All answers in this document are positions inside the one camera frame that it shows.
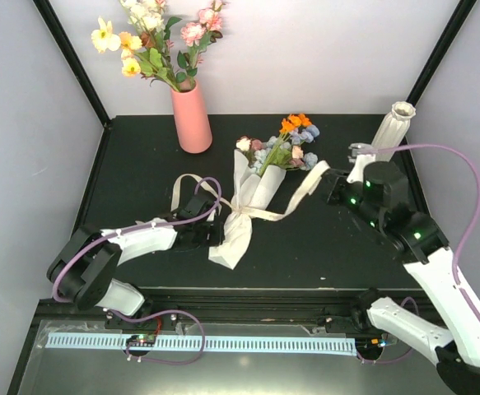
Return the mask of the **flowers in pink vase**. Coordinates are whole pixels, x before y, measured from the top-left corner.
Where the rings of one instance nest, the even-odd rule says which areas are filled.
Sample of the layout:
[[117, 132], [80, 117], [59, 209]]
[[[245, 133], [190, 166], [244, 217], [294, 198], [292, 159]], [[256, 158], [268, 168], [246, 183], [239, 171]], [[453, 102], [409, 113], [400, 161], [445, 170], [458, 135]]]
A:
[[91, 42], [98, 53], [119, 52], [121, 72], [125, 77], [141, 77], [151, 82], [162, 81], [173, 92], [188, 92], [196, 87], [202, 55], [223, 38], [221, 11], [223, 1], [212, 1], [199, 10], [197, 19], [180, 29], [186, 49], [173, 55], [172, 29], [182, 21], [178, 16], [165, 16], [165, 1], [121, 1], [128, 24], [134, 32], [114, 30], [111, 21], [97, 20]]

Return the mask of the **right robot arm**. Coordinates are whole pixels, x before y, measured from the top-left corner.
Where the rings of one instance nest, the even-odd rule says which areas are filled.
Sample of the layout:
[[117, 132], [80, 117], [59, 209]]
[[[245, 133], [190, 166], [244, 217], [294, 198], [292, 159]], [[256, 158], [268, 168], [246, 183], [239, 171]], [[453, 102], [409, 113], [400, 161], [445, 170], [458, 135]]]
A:
[[480, 394], [480, 300], [454, 265], [454, 252], [436, 222], [409, 206], [408, 178], [391, 162], [334, 170], [320, 161], [329, 180], [327, 202], [344, 206], [379, 240], [406, 258], [406, 272], [432, 302], [443, 327], [406, 310], [377, 289], [361, 294], [350, 312], [352, 326], [383, 330], [429, 360], [456, 394]]

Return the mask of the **white ribbed vase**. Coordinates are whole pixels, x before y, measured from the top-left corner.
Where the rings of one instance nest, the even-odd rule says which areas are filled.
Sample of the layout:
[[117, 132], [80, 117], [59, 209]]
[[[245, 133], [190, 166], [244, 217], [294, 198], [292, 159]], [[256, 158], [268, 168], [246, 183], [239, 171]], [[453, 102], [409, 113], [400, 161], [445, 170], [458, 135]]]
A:
[[396, 147], [410, 128], [416, 108], [406, 101], [392, 104], [391, 110], [384, 116], [371, 145], [376, 149]]

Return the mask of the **right circuit board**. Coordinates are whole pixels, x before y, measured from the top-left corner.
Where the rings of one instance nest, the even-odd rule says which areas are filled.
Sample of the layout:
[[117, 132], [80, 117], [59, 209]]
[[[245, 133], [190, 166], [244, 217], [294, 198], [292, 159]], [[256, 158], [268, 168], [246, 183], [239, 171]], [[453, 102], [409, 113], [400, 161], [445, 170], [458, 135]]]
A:
[[394, 346], [398, 343], [396, 337], [371, 337], [371, 338], [357, 338], [356, 347], [361, 349], [370, 349], [372, 347], [384, 348], [387, 346]]

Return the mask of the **mixed flower bouquet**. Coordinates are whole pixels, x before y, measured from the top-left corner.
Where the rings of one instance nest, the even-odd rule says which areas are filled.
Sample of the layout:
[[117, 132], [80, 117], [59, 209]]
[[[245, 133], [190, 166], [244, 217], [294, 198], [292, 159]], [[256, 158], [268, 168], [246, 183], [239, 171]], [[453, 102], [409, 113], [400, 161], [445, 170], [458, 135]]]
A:
[[313, 152], [304, 152], [303, 146], [319, 137], [319, 129], [305, 114], [289, 114], [281, 121], [279, 134], [266, 142], [250, 137], [241, 137], [235, 149], [248, 162], [248, 168], [262, 176], [270, 166], [282, 170], [312, 170], [318, 163]]

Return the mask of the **cream ribbon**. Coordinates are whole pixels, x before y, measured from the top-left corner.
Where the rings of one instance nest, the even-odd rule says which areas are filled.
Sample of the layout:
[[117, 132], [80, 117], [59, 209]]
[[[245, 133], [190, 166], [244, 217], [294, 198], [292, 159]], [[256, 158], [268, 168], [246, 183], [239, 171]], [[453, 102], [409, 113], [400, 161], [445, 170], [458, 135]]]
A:
[[[326, 161], [322, 160], [318, 162], [316, 166], [312, 170], [310, 170], [306, 177], [302, 180], [296, 191], [291, 195], [290, 201], [287, 204], [286, 210], [283, 213], [276, 213], [267, 210], [268, 214], [272, 217], [270, 221], [280, 221], [286, 216], [292, 214], [298, 207], [298, 205], [301, 203], [302, 199], [307, 195], [311, 195], [316, 190], [322, 178], [322, 175], [329, 169], [330, 166]], [[197, 182], [197, 186], [195, 188], [203, 188], [205, 191], [209, 192], [215, 198], [215, 203], [230, 208], [231, 200], [228, 201], [222, 196], [221, 185], [217, 181], [213, 180], [210, 177], [202, 178], [196, 174], [182, 174], [177, 178], [173, 186], [170, 201], [171, 209], [175, 209], [179, 206], [181, 181], [185, 178], [191, 178], [195, 180]]]

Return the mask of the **circuit board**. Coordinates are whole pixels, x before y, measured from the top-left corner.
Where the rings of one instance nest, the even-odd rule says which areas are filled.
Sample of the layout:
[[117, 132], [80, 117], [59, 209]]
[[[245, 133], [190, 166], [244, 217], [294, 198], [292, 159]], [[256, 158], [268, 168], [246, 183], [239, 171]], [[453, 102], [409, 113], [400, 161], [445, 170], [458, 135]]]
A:
[[387, 346], [394, 346], [398, 343], [396, 337], [371, 337], [371, 338], [357, 338], [356, 347], [361, 349], [370, 349], [372, 347], [384, 348]]
[[136, 334], [132, 335], [126, 341], [126, 346], [152, 347], [156, 342], [154, 334]]

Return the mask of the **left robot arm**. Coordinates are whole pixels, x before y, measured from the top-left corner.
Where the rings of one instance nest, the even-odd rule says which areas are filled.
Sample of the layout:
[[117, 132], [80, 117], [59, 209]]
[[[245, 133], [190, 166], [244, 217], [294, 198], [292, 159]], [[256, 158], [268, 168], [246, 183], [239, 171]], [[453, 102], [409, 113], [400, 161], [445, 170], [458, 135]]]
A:
[[80, 310], [115, 310], [134, 328], [144, 328], [153, 309], [137, 287], [115, 278], [117, 267], [149, 253], [186, 252], [222, 240], [217, 201], [199, 192], [165, 218], [117, 230], [79, 227], [49, 266], [47, 278], [55, 300]]

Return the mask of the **pink vase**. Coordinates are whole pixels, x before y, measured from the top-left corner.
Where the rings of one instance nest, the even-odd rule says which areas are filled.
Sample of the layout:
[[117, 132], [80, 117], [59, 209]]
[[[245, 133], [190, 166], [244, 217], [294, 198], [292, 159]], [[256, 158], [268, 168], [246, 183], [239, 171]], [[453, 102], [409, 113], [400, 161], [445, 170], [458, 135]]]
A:
[[180, 147], [190, 153], [205, 152], [212, 144], [207, 109], [200, 85], [191, 91], [170, 91], [175, 127]]

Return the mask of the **left circuit board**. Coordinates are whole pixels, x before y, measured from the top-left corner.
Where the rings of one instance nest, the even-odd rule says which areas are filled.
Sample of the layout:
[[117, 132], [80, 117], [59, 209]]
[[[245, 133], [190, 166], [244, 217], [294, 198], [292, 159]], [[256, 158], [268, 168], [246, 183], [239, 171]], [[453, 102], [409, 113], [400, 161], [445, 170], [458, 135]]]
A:
[[156, 342], [154, 334], [136, 334], [132, 335], [126, 341], [126, 346], [152, 347]]

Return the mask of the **white wrapping paper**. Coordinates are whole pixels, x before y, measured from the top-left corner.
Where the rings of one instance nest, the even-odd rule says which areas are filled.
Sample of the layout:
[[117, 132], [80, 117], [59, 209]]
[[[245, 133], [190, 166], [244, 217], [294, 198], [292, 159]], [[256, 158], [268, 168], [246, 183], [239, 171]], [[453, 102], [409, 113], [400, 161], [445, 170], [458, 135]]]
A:
[[249, 167], [240, 151], [234, 151], [234, 195], [230, 201], [231, 214], [224, 225], [224, 240], [211, 247], [208, 259], [223, 267], [234, 269], [245, 255], [252, 237], [253, 219], [270, 221], [267, 208], [285, 178], [286, 171], [270, 165], [263, 175]]

